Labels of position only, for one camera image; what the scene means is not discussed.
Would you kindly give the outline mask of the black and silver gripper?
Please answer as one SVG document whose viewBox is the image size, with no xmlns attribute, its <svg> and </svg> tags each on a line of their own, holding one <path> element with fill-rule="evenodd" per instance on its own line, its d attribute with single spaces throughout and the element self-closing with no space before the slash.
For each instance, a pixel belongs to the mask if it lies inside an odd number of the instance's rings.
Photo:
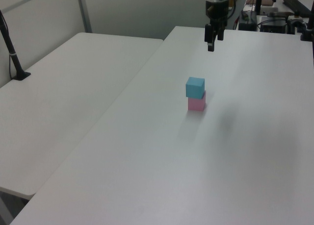
<svg viewBox="0 0 314 225">
<path fill-rule="evenodd" d="M 210 24 L 205 25 L 204 41 L 207 42 L 208 51 L 214 51 L 216 36 L 217 40 L 224 40 L 224 31 L 229 17 L 229 0 L 205 0 L 205 2 L 206 16 L 210 19 Z M 217 33 L 213 25 L 220 27 Z"/>
</svg>

